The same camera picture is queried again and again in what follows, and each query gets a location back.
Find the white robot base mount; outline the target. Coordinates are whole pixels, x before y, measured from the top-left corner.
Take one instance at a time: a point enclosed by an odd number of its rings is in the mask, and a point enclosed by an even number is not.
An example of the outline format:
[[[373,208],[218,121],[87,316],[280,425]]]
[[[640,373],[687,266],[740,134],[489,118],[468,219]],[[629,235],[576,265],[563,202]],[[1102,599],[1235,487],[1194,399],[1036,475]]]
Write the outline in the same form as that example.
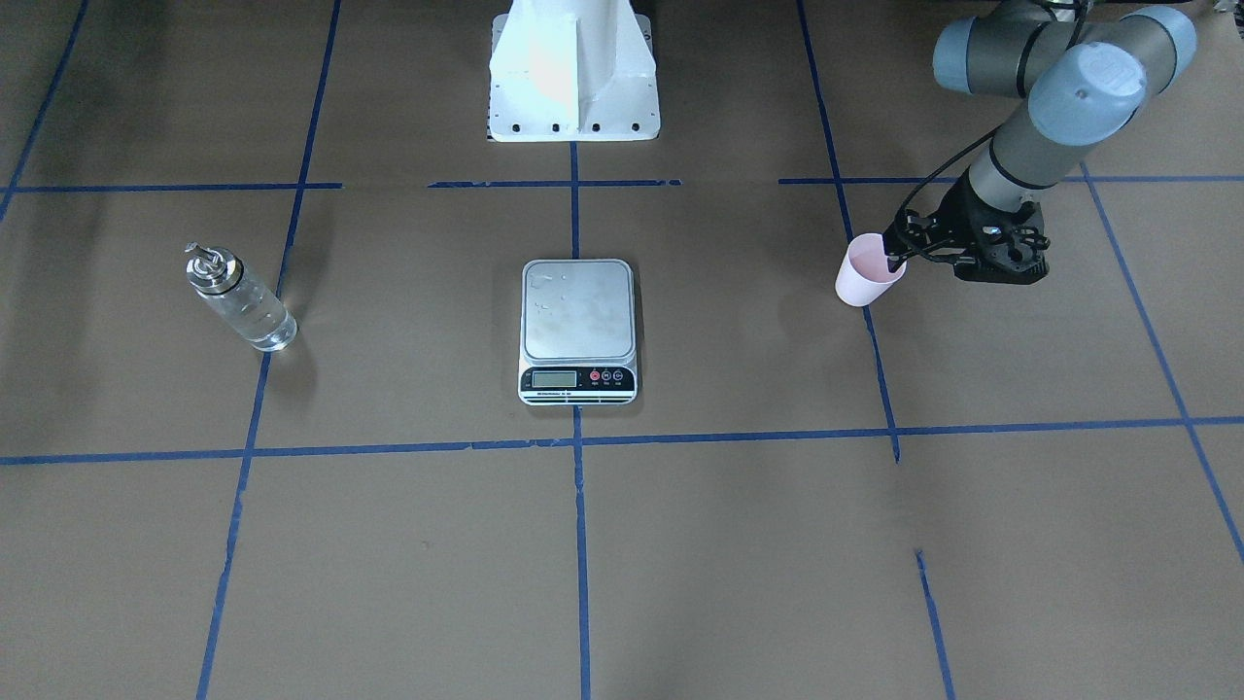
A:
[[[491,21],[486,129],[503,143],[659,137],[651,17],[629,1],[513,1]]]

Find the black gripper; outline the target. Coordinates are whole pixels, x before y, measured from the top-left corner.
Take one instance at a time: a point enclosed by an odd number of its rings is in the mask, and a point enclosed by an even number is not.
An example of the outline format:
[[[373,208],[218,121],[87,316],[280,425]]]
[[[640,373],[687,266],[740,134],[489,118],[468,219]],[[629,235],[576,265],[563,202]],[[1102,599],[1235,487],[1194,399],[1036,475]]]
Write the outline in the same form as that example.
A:
[[[1001,211],[977,195],[965,174],[928,218],[902,205],[882,245],[888,275],[904,274],[911,259],[950,265],[963,282],[1031,285],[1049,274],[1040,205],[1024,201],[1018,211]]]

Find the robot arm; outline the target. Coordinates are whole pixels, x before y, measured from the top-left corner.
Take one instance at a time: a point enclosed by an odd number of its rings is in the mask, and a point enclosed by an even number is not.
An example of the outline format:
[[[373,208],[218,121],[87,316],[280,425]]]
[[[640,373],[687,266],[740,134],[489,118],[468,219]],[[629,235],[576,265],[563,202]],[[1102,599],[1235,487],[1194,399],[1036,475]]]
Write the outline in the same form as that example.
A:
[[[1088,22],[1088,2],[1057,17],[1052,1],[1003,1],[939,35],[942,88],[1005,96],[1018,107],[977,145],[931,216],[902,204],[882,236],[896,274],[911,259],[964,282],[1028,285],[1047,271],[1041,199],[1088,152],[1169,88],[1198,50],[1194,22],[1168,5]]]

